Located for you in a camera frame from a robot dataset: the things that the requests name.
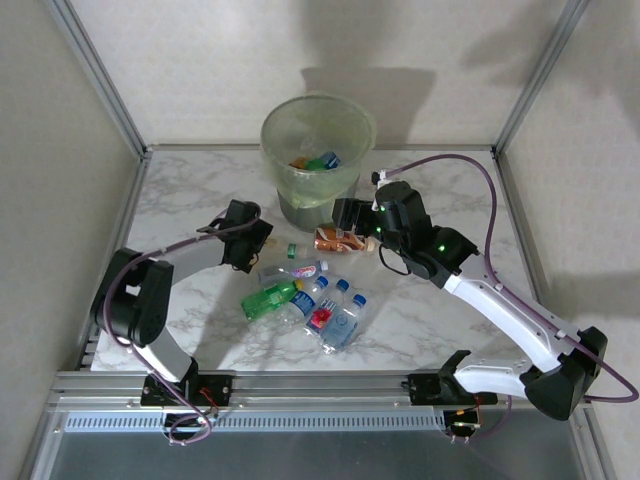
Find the clear bottle green band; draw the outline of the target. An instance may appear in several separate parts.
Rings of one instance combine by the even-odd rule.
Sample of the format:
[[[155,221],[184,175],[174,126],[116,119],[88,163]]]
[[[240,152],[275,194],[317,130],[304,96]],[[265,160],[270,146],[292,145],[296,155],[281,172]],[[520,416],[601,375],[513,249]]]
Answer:
[[[269,257],[277,259],[306,259],[314,255],[312,248],[288,241],[268,241],[263,249]]]

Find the clear bottle pink label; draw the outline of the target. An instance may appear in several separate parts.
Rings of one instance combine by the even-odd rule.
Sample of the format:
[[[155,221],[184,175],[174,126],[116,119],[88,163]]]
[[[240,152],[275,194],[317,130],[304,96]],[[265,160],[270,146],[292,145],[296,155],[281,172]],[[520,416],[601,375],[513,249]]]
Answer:
[[[297,259],[283,266],[269,266],[258,272],[258,281],[262,285],[288,281],[289,279],[311,278],[329,270],[325,260]]]

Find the brown coffee bottle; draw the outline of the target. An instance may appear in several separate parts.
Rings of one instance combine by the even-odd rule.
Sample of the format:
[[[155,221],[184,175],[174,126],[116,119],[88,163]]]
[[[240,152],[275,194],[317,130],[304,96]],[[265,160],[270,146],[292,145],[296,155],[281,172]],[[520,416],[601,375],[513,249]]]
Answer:
[[[373,252],[376,242],[372,238],[342,229],[319,227],[314,231],[314,247],[323,252]]]

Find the clear bottle pale blue label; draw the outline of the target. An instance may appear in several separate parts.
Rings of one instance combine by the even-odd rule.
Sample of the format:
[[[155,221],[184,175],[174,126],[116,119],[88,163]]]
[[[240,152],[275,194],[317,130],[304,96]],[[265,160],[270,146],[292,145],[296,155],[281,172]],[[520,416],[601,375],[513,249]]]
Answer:
[[[350,344],[363,325],[366,306],[366,297],[355,294],[331,316],[321,332],[321,344],[325,353],[337,353]]]

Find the aluminium frame rail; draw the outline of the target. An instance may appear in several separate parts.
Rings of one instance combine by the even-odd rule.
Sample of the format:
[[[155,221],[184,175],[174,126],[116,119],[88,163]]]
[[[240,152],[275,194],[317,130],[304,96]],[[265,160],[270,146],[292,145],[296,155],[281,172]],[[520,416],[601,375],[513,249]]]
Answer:
[[[134,177],[130,185],[125,189],[125,197],[121,209],[116,218],[116,223],[109,239],[106,254],[102,261],[100,272],[96,280],[95,287],[99,288],[106,270],[110,264],[113,254],[125,246],[129,237],[129,232],[133,223],[136,208],[139,202],[140,194],[143,189],[144,181],[147,175],[149,164],[153,157],[153,148],[147,147],[144,153],[139,157],[134,171]],[[95,352],[95,345],[99,339],[100,328],[96,325],[95,320],[88,310],[86,321],[79,339],[79,350],[75,356],[73,370],[85,370],[91,366],[92,358]]]
[[[503,286],[499,293],[505,296],[505,300],[500,300],[499,304],[506,305],[506,313],[499,314],[495,325],[499,328],[505,327],[505,334],[519,346],[535,366],[543,372],[550,371],[560,364],[559,356],[565,350],[571,351],[571,347],[562,339],[557,339],[548,325],[543,322],[544,319],[551,319],[551,313],[537,302],[535,284],[527,263],[524,237],[519,229],[516,210],[498,161],[493,159],[492,163],[497,196],[504,203],[504,209],[509,215],[520,255],[515,277],[511,276],[509,269],[505,270],[501,265],[495,264],[493,267],[498,282]]]
[[[147,147],[153,152],[161,151],[227,151],[227,150],[259,150],[259,143],[165,143],[152,144]],[[492,144],[463,143],[463,144],[376,144],[373,150],[382,151],[491,151]]]

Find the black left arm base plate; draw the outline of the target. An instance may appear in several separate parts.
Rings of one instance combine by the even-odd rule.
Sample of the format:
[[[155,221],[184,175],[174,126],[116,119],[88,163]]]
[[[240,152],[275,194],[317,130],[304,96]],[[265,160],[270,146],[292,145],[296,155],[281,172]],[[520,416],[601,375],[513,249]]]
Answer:
[[[172,386],[197,407],[227,407],[232,393],[232,375],[194,374]],[[151,375],[145,378],[140,404],[143,407],[180,406],[167,387]]]

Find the aluminium mounting rail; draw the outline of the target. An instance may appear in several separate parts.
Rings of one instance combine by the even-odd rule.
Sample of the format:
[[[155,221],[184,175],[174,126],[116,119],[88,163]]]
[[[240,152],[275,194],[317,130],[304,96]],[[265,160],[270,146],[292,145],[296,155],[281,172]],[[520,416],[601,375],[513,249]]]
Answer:
[[[440,373],[436,370],[402,371],[293,371],[293,372],[199,372],[212,375],[232,375],[232,393],[229,405],[223,408],[238,408],[253,404],[276,405],[292,403],[306,408],[314,404],[328,404],[343,400],[356,403],[365,401],[397,401],[401,405],[411,405],[408,391],[402,383],[413,373]],[[73,410],[105,407],[171,409],[169,407],[143,407],[140,404],[145,378],[151,374],[141,372],[60,372],[45,402],[47,410]],[[477,392],[463,387],[470,393],[495,393],[500,398],[496,386],[484,386]]]

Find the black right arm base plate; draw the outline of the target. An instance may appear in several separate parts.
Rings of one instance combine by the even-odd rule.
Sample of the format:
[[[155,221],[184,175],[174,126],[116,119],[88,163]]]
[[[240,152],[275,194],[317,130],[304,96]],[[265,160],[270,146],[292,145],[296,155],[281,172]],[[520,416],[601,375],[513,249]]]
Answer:
[[[452,375],[413,373],[402,383],[412,406],[496,405],[495,393],[470,393]]]

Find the aluminium frame post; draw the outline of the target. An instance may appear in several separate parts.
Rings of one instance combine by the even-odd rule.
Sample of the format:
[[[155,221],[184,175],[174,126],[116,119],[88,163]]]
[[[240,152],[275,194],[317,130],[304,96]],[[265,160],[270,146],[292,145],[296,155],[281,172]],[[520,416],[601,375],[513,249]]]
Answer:
[[[493,144],[496,157],[502,156],[513,141],[590,3],[591,0],[567,0]]]
[[[150,153],[147,143],[135,125],[71,0],[43,2],[131,151],[142,160],[148,159]]]

